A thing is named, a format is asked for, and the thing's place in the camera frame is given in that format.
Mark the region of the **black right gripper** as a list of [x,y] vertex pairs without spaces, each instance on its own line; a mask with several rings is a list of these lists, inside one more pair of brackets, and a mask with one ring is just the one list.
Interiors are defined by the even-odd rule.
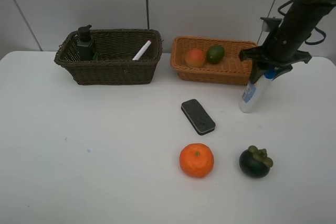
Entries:
[[289,73],[293,69],[291,64],[308,63],[312,56],[306,51],[298,50],[303,43],[302,38],[298,38],[284,37],[283,34],[269,34],[261,46],[241,50],[240,61],[253,60],[249,82],[255,84],[261,76],[269,71],[270,65],[274,65],[272,79],[275,80],[283,74]]

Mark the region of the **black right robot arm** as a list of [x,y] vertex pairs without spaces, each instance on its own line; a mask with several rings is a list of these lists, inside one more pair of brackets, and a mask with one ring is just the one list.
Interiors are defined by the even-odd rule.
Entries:
[[290,8],[283,19],[262,18],[268,31],[263,44],[239,53],[241,61],[253,63],[250,83],[256,83],[269,70],[275,70],[279,77],[290,72],[294,63],[308,63],[312,56],[299,47],[308,43],[313,30],[326,36],[317,24],[335,8],[335,0],[289,0],[281,7],[286,6]]

